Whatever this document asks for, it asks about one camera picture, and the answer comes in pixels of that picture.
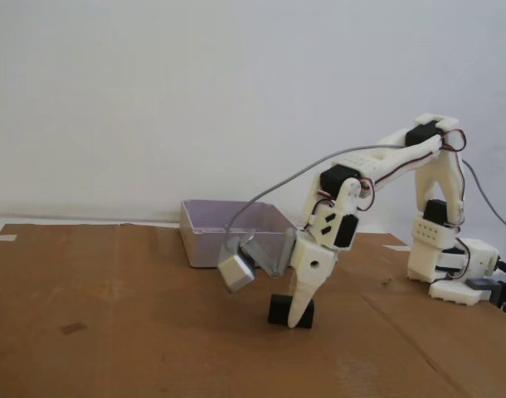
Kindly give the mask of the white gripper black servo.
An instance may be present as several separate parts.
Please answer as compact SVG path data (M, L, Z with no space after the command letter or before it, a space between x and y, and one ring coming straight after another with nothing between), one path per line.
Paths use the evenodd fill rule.
M299 231L291 255L296 280L290 284L289 328L311 329L314 323L314 295L333 270L338 254L350 250L359 219L355 214L319 210L313 224Z

